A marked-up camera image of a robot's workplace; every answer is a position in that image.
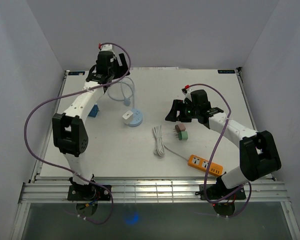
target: white plug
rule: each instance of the white plug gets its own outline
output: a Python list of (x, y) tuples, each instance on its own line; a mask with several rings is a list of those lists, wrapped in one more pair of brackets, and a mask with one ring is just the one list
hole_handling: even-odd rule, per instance
[(125, 114), (123, 114), (122, 119), (124, 124), (128, 125), (134, 119), (134, 113), (129, 110)]

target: tabletop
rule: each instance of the tabletop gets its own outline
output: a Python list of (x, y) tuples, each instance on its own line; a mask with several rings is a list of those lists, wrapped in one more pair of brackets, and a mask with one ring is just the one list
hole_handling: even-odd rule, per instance
[[(62, 95), (82, 89), (87, 72), (84, 75), (68, 75)], [(204, 83), (216, 88), (228, 101), (232, 115), (230, 118), (240, 124), (253, 128), (244, 95), (236, 74), (219, 74), (217, 70), (195, 69), (133, 69), (130, 77), (135, 83), (135, 107), (143, 114), (143, 122), (137, 127), (123, 123), (122, 115), (132, 106), (110, 99), (107, 94), (98, 102), (96, 117), (88, 117), (85, 128), (89, 137), (85, 151), (88, 164), (95, 177), (100, 178), (202, 178), (204, 172), (187, 165), (187, 161), (165, 150), (163, 157), (154, 155), (155, 138), (152, 128), (162, 126), (162, 139), (168, 148), (188, 158), (194, 154), (209, 159), (219, 133), (199, 124), (196, 119), (185, 123), (188, 132), (187, 141), (179, 141), (174, 132), (175, 122), (165, 121), (174, 99), (184, 99), (181, 91), (186, 85)], [(122, 98), (120, 84), (111, 87), (113, 97)], [(126, 95), (130, 95), (123, 85)], [(228, 111), (220, 96), (209, 88), (204, 88), (212, 107)], [(76, 96), (63, 98), (57, 112), (62, 113), (74, 101)], [(53, 144), (50, 136), (44, 159), (48, 162), (69, 167), (65, 157)], [(226, 138), (223, 138), (214, 155), (214, 163), (230, 171), (239, 165), (239, 150)], [(65, 178), (71, 173), (43, 164), (40, 177)]]

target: light blue cord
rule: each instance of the light blue cord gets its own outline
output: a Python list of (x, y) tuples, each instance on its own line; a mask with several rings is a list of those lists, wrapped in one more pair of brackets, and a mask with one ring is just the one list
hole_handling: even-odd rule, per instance
[[(125, 78), (129, 79), (132, 82), (132, 86), (133, 87), (131, 87), (128, 83), (123, 82), (123, 80)], [(109, 98), (111, 98), (114, 101), (124, 102), (125, 105), (126, 105), (126, 103), (130, 103), (130, 98), (133, 97), (133, 99), (132, 99), (132, 108), (135, 108), (135, 105), (136, 105), (136, 103), (135, 103), (135, 89), (136, 89), (135, 88), (135, 83), (134, 83), (134, 81), (130, 77), (126, 76), (125, 78), (120, 81), (120, 87), (121, 87), (121, 92), (122, 92), (123, 99), (122, 98), (115, 98), (113, 96), (110, 96), (109, 90), (110, 90), (111, 87), (109, 87), (109, 89), (106, 92), (107, 92)], [(127, 85), (130, 88), (130, 90), (131, 90), (131, 95), (128, 96), (128, 97), (126, 97), (126, 95), (124, 93), (124, 89), (122, 87), (123, 84)]]

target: light blue round power strip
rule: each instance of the light blue round power strip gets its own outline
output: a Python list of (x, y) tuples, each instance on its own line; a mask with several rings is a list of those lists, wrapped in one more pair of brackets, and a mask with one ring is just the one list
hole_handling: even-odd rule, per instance
[(133, 112), (133, 120), (128, 124), (128, 126), (137, 127), (144, 120), (144, 116), (142, 115), (142, 112), (139, 109), (133, 108), (131, 109), (131, 112)]

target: power strip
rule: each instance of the power strip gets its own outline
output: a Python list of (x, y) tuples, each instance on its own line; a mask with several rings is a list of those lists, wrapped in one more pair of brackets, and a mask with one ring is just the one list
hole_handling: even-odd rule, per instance
[[(206, 160), (202, 157), (199, 157), (196, 155), (191, 155), (188, 160), (188, 166), (198, 169), (200, 171), (206, 172), (208, 162), (209, 162), (208, 160)], [(221, 165), (212, 162), (210, 165), (209, 174), (211, 174), (215, 177), (219, 177), (222, 175), (223, 169), (224, 168)]]

